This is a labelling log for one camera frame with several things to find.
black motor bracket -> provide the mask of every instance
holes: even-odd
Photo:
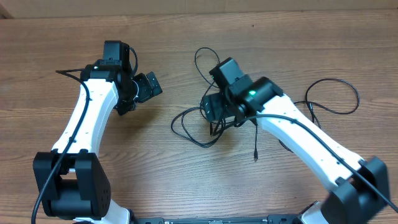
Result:
[[[47,180],[60,154],[56,151],[38,152],[33,171],[39,191]],[[76,179],[63,179],[69,169],[75,169]],[[88,217],[100,220],[106,215],[111,201],[111,185],[95,153],[82,149],[78,154],[67,154],[58,175],[50,180],[42,205],[49,217],[72,220]]]
[[[253,82],[232,58],[218,64],[210,75],[220,88],[220,92],[203,97],[202,107],[210,122],[230,116],[235,116],[238,121],[254,116],[264,109],[264,103],[283,95],[282,89],[266,77]]]
[[[136,103],[143,103],[161,94],[162,88],[153,72],[144,75],[137,72],[137,57],[134,69],[130,64],[130,46],[120,40],[107,40],[104,44],[103,59],[87,65],[80,73],[80,78],[104,78],[107,82],[115,82],[119,101],[115,106],[119,115],[136,109]]]
[[[387,166],[377,157],[360,161],[358,172],[386,198],[390,199]],[[321,207],[322,215],[330,224],[367,223],[386,203],[355,176],[338,179],[338,188],[330,192]]]

electrical cable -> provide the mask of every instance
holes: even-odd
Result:
[[[136,58],[136,65],[134,66],[134,69],[132,70],[132,77],[134,77],[137,73],[137,69],[138,69],[138,57],[137,57],[137,53],[134,50],[134,48],[130,47],[131,52],[134,54],[135,58]]]
[[[324,82],[324,81],[341,82],[341,83],[345,83],[345,84],[347,84],[348,86],[350,86],[350,87],[354,90],[354,92],[355,92],[355,97],[356,97],[356,105],[355,105],[354,109],[352,109],[351,111],[348,111],[348,112],[339,112],[339,111],[331,110],[331,109],[327,108],[326,106],[323,106],[323,105],[321,105],[321,104],[319,104],[319,103],[309,101],[309,100],[308,100],[308,92],[309,92],[309,91],[311,90],[311,88],[314,87],[316,84],[318,84],[318,83],[320,83],[320,82]],[[357,90],[351,83],[347,82],[346,80],[339,79],[339,78],[322,78],[322,79],[320,79],[320,80],[318,80],[318,81],[312,83],[312,84],[307,88],[307,90],[306,90],[306,92],[305,92],[304,100],[302,100],[302,101],[296,101],[296,102],[294,102],[294,104],[297,105],[297,104],[299,104],[299,103],[305,103],[306,106],[307,106],[307,108],[308,108],[308,110],[309,110],[310,113],[311,113],[312,122],[313,122],[313,123],[317,122],[317,125],[318,125],[319,129],[322,129],[321,124],[320,124],[318,118],[315,116],[315,113],[314,113],[314,111],[313,111],[313,106],[314,106],[314,105],[315,105],[315,106],[318,106],[318,107],[320,107],[320,108],[322,108],[322,109],[324,109],[324,110],[327,110],[327,111],[329,111],[329,112],[331,112],[331,113],[334,113],[334,114],[351,114],[351,113],[354,113],[354,112],[358,109],[358,107],[359,107],[359,102],[360,102],[359,92],[358,92],[358,90]],[[286,150],[292,152],[281,140],[279,140],[279,143],[280,143],[280,145],[283,146]]]
[[[218,87],[217,87],[217,86],[214,86],[214,83],[215,83],[215,82],[213,82],[213,83],[209,82],[209,81],[205,78],[205,76],[202,74],[202,72],[200,71],[200,69],[198,68],[198,65],[197,65],[197,53],[198,53],[201,49],[208,49],[208,50],[212,51],[212,52],[217,56],[218,63],[220,63],[220,59],[219,59],[217,53],[216,53],[213,49],[210,49],[210,48],[208,48],[208,47],[201,47],[201,48],[199,48],[199,49],[195,52],[195,66],[196,66],[197,70],[199,71],[200,75],[203,77],[203,79],[205,79],[205,81],[209,84],[209,87],[208,87],[207,91],[206,91],[205,94],[204,94],[204,96],[205,96],[211,87],[215,87],[215,88],[218,88]],[[311,89],[313,86],[315,86],[317,83],[324,82],[324,81],[336,81],[336,82],[342,82],[342,83],[345,83],[345,84],[349,85],[349,86],[354,90],[354,92],[355,92],[355,94],[356,94],[356,106],[355,106],[355,108],[354,108],[353,110],[349,111],[349,112],[339,112],[339,111],[331,110],[331,109],[327,108],[326,106],[323,106],[323,105],[321,105],[321,104],[319,104],[319,103],[312,102],[312,101],[308,101],[308,92],[310,91],[310,89]],[[227,91],[226,91],[225,95],[226,95],[227,101],[230,100]],[[172,121],[172,130],[173,130],[173,123],[175,122],[175,120],[177,120],[180,116],[182,116],[181,122],[182,122],[182,125],[183,125],[183,117],[184,117],[187,113],[189,113],[189,112],[191,112],[191,111],[193,111],[193,110],[200,110],[201,115],[206,119],[205,115],[204,115],[204,114],[202,113],[202,111],[201,111],[202,108],[203,108],[203,107],[202,107],[202,102],[203,102],[203,97],[202,97],[202,100],[201,100],[201,103],[200,103],[200,107],[190,108],[190,109],[188,109],[188,110],[186,110],[186,111],[180,113],[178,116],[176,116],[176,117],[174,118],[174,120]],[[314,113],[314,111],[313,111],[313,106],[314,106],[314,105],[315,105],[315,106],[318,106],[318,107],[320,107],[320,108],[323,108],[324,110],[327,110],[327,111],[329,111],[329,112],[331,112],[331,113],[334,113],[334,114],[351,114],[351,113],[354,113],[354,112],[358,109],[358,107],[359,107],[359,102],[360,102],[359,93],[358,93],[357,89],[356,89],[352,84],[350,84],[349,82],[347,82],[347,81],[345,81],[345,80],[342,80],[342,79],[337,79],[337,78],[323,78],[323,79],[321,79],[321,80],[317,80],[316,82],[312,83],[312,84],[307,88],[307,90],[306,90],[306,92],[305,92],[305,99],[304,99],[303,101],[297,101],[297,102],[294,102],[294,104],[296,105],[296,104],[299,104],[299,103],[305,103],[305,104],[307,105],[307,108],[309,109],[309,111],[310,111],[310,113],[311,113],[312,122],[313,122],[313,123],[317,122],[318,127],[321,128],[321,124],[320,124],[320,122],[319,122],[317,116],[315,115],[315,113]],[[221,129],[220,129],[219,131],[217,131],[216,129],[213,131],[212,128],[211,128],[211,126],[210,126],[210,135],[212,135],[212,136],[217,136],[217,135],[218,135],[218,136],[217,136],[216,139],[212,140],[212,142],[208,142],[209,144],[205,144],[205,145],[203,145],[203,144],[198,144],[199,142],[197,142],[196,140],[194,140],[194,139],[192,138],[192,136],[188,133],[188,131],[185,129],[184,126],[183,126],[183,129],[184,129],[184,131],[188,134],[189,137],[186,137],[186,136],[184,136],[184,135],[182,135],[182,134],[179,134],[179,133],[177,133],[177,132],[174,131],[174,130],[173,130],[173,132],[174,132],[175,134],[177,134],[177,135],[179,135],[179,136],[185,138],[185,139],[188,139],[189,141],[194,142],[195,144],[197,144],[197,145],[199,145],[199,146],[201,146],[201,147],[204,147],[204,146],[205,146],[205,147],[210,147],[210,146],[212,146],[212,145],[220,138],[221,134],[222,134],[224,131],[226,131],[228,128],[230,128],[230,127],[232,127],[232,126],[234,126],[234,127],[240,127],[240,126],[242,126],[242,125],[244,124],[244,122],[246,122],[246,121],[248,121],[248,120],[257,119],[257,118],[279,118],[279,119],[284,119],[284,120],[290,121],[292,124],[294,123],[294,124],[299,125],[301,128],[303,128],[304,130],[306,130],[309,134],[311,134],[323,147],[325,147],[325,149],[326,149],[328,152],[330,152],[330,154],[331,154],[333,157],[336,158],[336,160],[337,160],[340,164],[343,164],[350,172],[353,173],[353,175],[354,175],[355,177],[357,177],[360,181],[362,181],[367,187],[369,187],[370,190],[372,190],[378,197],[382,198],[384,202],[386,202],[395,212],[398,213],[398,207],[397,207],[396,205],[394,205],[388,198],[386,198],[380,191],[378,191],[378,189],[375,188],[375,186],[373,186],[373,184],[371,184],[368,180],[366,180],[360,173],[358,173],[358,171],[354,170],[350,165],[348,165],[340,156],[338,156],[338,155],[337,155],[337,154],[336,154],[336,153],[335,153],[335,152],[334,152],[334,151],[333,151],[333,150],[332,150],[332,149],[331,149],[319,136],[317,136],[310,128],[306,127],[304,124],[302,124],[301,122],[297,121],[296,119],[289,118],[289,117],[286,117],[286,116],[276,115],[276,114],[259,114],[259,115],[256,115],[256,116],[250,116],[250,117],[244,118],[244,119],[242,119],[241,121],[238,121],[237,118],[235,117],[234,121],[229,122],[229,123],[225,123],[225,119],[221,119],[221,118],[220,118],[219,121],[218,121],[218,124],[217,124],[217,126],[216,126],[216,129],[217,129],[218,125],[220,124],[220,121],[221,121],[221,120],[224,121],[224,125],[221,125]],[[256,125],[256,137],[255,137],[255,144],[254,144],[254,145],[255,145],[255,146],[254,146],[254,147],[255,147],[255,148],[254,148],[254,161],[257,161],[257,159],[258,159],[258,153],[257,153],[257,133],[258,133],[258,126],[257,126],[257,124],[255,124],[255,125]],[[288,147],[286,147],[281,141],[279,141],[279,142],[281,143],[282,146],[284,146],[287,150],[290,151],[290,149],[289,149]]]
[[[38,211],[38,209],[39,209],[40,202],[41,202],[42,199],[43,199],[44,192],[45,192],[45,190],[47,189],[47,187],[48,187],[48,185],[49,185],[49,183],[50,183],[50,180],[54,177],[54,175],[55,175],[56,173],[58,173],[59,168],[60,168],[60,164],[61,164],[61,162],[62,162],[62,159],[65,157],[65,155],[67,154],[67,152],[68,152],[70,146],[71,146],[72,143],[74,142],[75,137],[76,137],[76,135],[77,135],[77,132],[79,131],[79,128],[80,128],[80,126],[81,126],[81,124],[82,124],[82,122],[83,122],[83,120],[84,120],[84,117],[85,117],[86,112],[87,112],[87,109],[88,109],[88,103],[90,102],[90,91],[88,91],[88,88],[87,88],[86,84],[85,84],[82,80],[80,80],[79,78],[77,78],[77,77],[74,76],[74,75],[69,74],[69,72],[81,72],[81,71],[83,71],[83,70],[84,70],[84,69],[73,69],[73,70],[55,71],[55,72],[57,72],[57,73],[59,73],[59,74],[61,74],[61,75],[65,75],[65,76],[67,76],[67,77],[70,77],[70,78],[72,78],[72,79],[74,79],[74,80],[80,82],[81,85],[83,86],[83,88],[84,88],[85,91],[86,91],[86,102],[85,102],[85,107],[83,108],[83,111],[81,112],[80,119],[79,119],[79,121],[77,122],[77,125],[76,125],[76,127],[75,127],[75,130],[73,131],[72,135],[69,137],[68,144],[65,146],[65,149],[63,150],[63,152],[61,153],[61,156],[58,158],[57,162],[55,163],[54,167],[52,168],[52,170],[51,170],[51,172],[50,172],[50,174],[49,174],[49,177],[48,177],[47,180],[45,181],[42,190],[39,192],[39,195],[37,196],[37,200],[36,200],[35,206],[34,206],[33,211],[32,211],[32,219],[31,219],[31,223],[32,223],[32,224],[35,224],[35,223],[36,223],[37,211]]]
[[[251,119],[258,119],[258,118],[278,118],[278,119],[284,119],[286,121],[290,121],[291,123],[299,125],[301,128],[306,130],[311,136],[313,136],[336,160],[340,163],[343,164],[350,172],[353,173],[355,177],[357,177],[359,180],[361,180],[367,187],[369,187],[378,197],[382,198],[384,202],[386,202],[395,212],[398,213],[398,207],[394,205],[388,198],[386,198],[373,184],[371,184],[368,180],[366,180],[358,171],[353,169],[350,165],[348,165],[344,159],[342,159],[338,154],[336,154],[319,136],[317,136],[310,128],[308,128],[306,125],[301,123],[300,121],[297,121],[294,118],[290,118],[287,116],[282,116],[282,115],[277,115],[277,114],[258,114],[255,116],[250,116],[247,118],[242,119],[239,122],[243,121],[248,121]],[[228,124],[226,125],[223,129],[219,130],[220,132],[224,132],[228,128],[234,126],[234,124]]]
[[[214,82],[211,83],[209,80],[207,80],[207,78],[202,74],[202,72],[200,71],[200,69],[199,69],[199,67],[198,67],[197,55],[198,55],[198,52],[199,52],[200,50],[203,50],[203,49],[207,49],[207,50],[212,51],[212,52],[216,55],[216,57],[217,57],[218,64],[220,63],[220,58],[219,58],[218,54],[217,54],[213,49],[211,49],[211,48],[209,48],[209,47],[201,47],[201,48],[199,48],[199,49],[195,52],[195,66],[196,66],[196,68],[197,68],[199,74],[203,77],[203,79],[204,79],[207,83],[209,83],[210,86],[215,87],[215,88],[218,88],[218,86],[214,86]]]
[[[195,52],[195,59],[194,59],[195,66],[196,66],[196,68],[197,68],[199,74],[200,74],[200,75],[203,77],[203,79],[209,84],[209,87],[208,87],[207,90],[205,91],[205,94],[203,94],[203,96],[202,96],[202,98],[201,98],[201,100],[200,100],[199,106],[196,106],[196,107],[193,107],[193,108],[189,108],[189,109],[187,109],[187,110],[181,112],[180,114],[178,114],[178,115],[172,120],[172,122],[171,122],[171,130],[172,130],[176,135],[178,135],[178,136],[180,136],[180,137],[183,137],[183,138],[185,138],[186,140],[191,141],[191,142],[193,142],[194,144],[196,144],[196,145],[198,145],[198,146],[200,146],[200,147],[208,148],[208,147],[211,147],[212,145],[214,145],[215,142],[217,142],[217,140],[221,137],[222,132],[218,133],[218,136],[217,136],[215,139],[213,139],[213,140],[211,140],[211,141],[209,141],[209,142],[199,142],[199,141],[197,141],[194,137],[192,137],[192,135],[188,132],[188,130],[186,129],[186,127],[185,127],[185,125],[184,125],[184,117],[185,117],[185,115],[187,115],[188,113],[191,113],[192,111],[195,111],[195,110],[199,110],[199,111],[200,111],[200,114],[203,116],[203,118],[206,119],[206,116],[203,114],[203,109],[204,109],[204,106],[203,106],[203,97],[207,95],[207,93],[209,92],[210,88],[212,88],[212,87],[218,88],[217,86],[214,86],[214,83],[215,83],[215,82],[214,82],[214,81],[213,81],[213,82],[210,82],[209,80],[207,80],[207,79],[205,78],[205,76],[202,74],[202,72],[200,71],[200,69],[199,69],[199,66],[198,66],[198,63],[197,63],[197,54],[198,54],[198,52],[199,52],[200,50],[203,50],[203,49],[207,49],[207,50],[212,51],[212,52],[216,55],[216,57],[217,57],[217,65],[220,63],[220,58],[219,58],[218,54],[217,54],[213,49],[211,49],[211,48],[209,48],[209,47],[201,47],[201,48],[199,48],[199,49]],[[183,130],[185,131],[185,134],[187,134],[187,136],[184,136],[184,135],[182,135],[182,134],[176,132],[176,130],[174,130],[174,123],[175,123],[176,120],[178,120],[179,118],[181,118],[181,125],[182,125]],[[217,124],[216,124],[216,129],[217,129],[218,126],[220,126],[220,125],[221,125],[221,128],[223,128],[223,127],[225,127],[225,125],[231,124],[231,123],[233,123],[233,121],[226,122],[226,120],[223,118],[223,114],[221,114],[221,116],[220,116],[220,118],[219,118],[219,120],[218,120],[218,122],[217,122]],[[215,123],[214,123],[214,122],[210,122],[210,136],[211,136],[211,134],[213,133],[213,124],[215,124]]]

wood grain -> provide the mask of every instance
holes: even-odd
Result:
[[[16,19],[270,12],[314,10],[396,9],[398,0],[0,0]]]
[[[0,2],[0,19],[12,19],[12,16],[8,13],[6,8]]]
[[[2,20],[0,222],[30,222],[37,196],[32,160],[51,149],[74,109],[78,84],[54,70],[93,63],[102,57],[104,40],[134,47],[139,72],[154,71],[164,90],[125,116],[113,111],[101,143],[99,159],[113,199],[138,217],[297,213],[327,195],[304,163],[269,133],[259,132],[259,160],[253,162],[253,125],[229,130],[208,149],[171,132],[174,116],[197,106],[207,87],[193,63],[202,46],[221,59],[235,58],[253,79],[269,77],[293,100],[301,100],[320,78],[351,82],[361,95],[357,112],[316,113],[332,138],[387,164],[398,203],[397,24],[398,10]],[[198,62],[206,73],[215,58],[202,52]],[[310,99],[340,111],[354,106],[353,92],[343,84],[316,86]],[[198,139],[209,140],[208,124],[198,113],[186,123]],[[396,223],[397,217],[385,208],[373,222]],[[41,209],[38,218],[62,222]]]

black plastic housing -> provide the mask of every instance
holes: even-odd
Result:
[[[33,170],[39,191],[47,180],[60,154],[38,152],[33,161]],[[76,179],[64,180],[61,175],[75,169]],[[100,220],[108,212],[111,201],[111,185],[95,153],[81,150],[67,154],[59,172],[50,180],[44,193],[44,212],[50,217],[72,220],[89,217]]]
[[[136,68],[134,71],[131,68],[129,53],[128,44],[120,40],[107,40],[104,43],[103,59],[87,65],[80,73],[83,81],[102,78],[107,82],[115,82],[119,100],[114,109],[119,115],[135,110],[137,103],[143,103],[163,92],[153,72],[146,76],[143,73],[135,75]]]
[[[263,104],[274,96],[284,94],[279,86],[266,77],[253,82],[249,75],[243,74],[238,63],[232,58],[221,62],[210,71],[210,74],[219,86],[220,92],[203,97],[202,107],[206,111],[208,121],[230,116],[235,116],[239,121],[255,115],[257,111],[262,111]]]
[[[380,193],[390,199],[387,166],[379,158],[361,161],[359,173]],[[382,198],[372,192],[359,179],[338,181],[338,188],[330,192],[321,212],[330,224],[367,223],[386,206]]]

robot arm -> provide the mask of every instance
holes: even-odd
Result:
[[[75,141],[69,154],[79,153],[81,149],[87,149],[88,152],[94,152],[98,156],[98,149],[102,135],[104,133],[106,122],[112,109],[119,100],[118,89],[115,82],[107,82],[105,79],[89,79],[85,82],[90,91],[90,103]],[[86,91],[83,86],[80,87],[79,99],[75,110],[69,120],[67,128],[64,130],[60,139],[54,144],[52,150],[62,153],[68,143],[70,133],[76,127],[86,101]]]
[[[385,207],[382,197],[389,200],[390,193],[387,167],[381,160],[375,157],[366,162],[332,140],[275,83],[265,77],[253,82],[231,58],[212,69],[210,75],[220,92],[203,99],[207,120],[234,115],[238,122],[250,119],[301,158],[329,191],[323,203],[307,208],[296,223],[366,223]]]
[[[275,96],[263,105],[264,110],[257,114],[277,114],[288,116],[300,121],[319,136],[329,147],[333,149],[352,168],[358,170],[363,160],[361,156],[349,151],[338,144],[309,119],[307,119],[293,104],[287,95]],[[289,149],[292,150],[318,177],[327,191],[335,190],[338,187],[336,180],[339,178],[348,179],[353,174],[335,157],[333,157],[310,133],[300,126],[277,118],[258,118],[257,124],[264,130],[270,132],[280,139]]]
[[[47,216],[102,224],[127,224],[134,217],[131,211],[111,199],[111,186],[98,160],[98,149],[111,110],[116,109],[119,115],[124,115],[135,110],[137,103],[162,93],[153,72],[135,75],[137,57],[133,70],[129,63],[130,49],[120,41],[106,41],[103,59],[81,71],[80,80],[84,81],[90,92],[90,102],[60,167],[54,167],[54,164],[68,144],[86,104],[83,86],[60,139],[51,152],[38,152],[35,156],[33,168],[39,191],[42,191],[50,172],[59,170],[49,179],[42,197]],[[76,179],[62,179],[61,175],[68,172],[76,172]]]

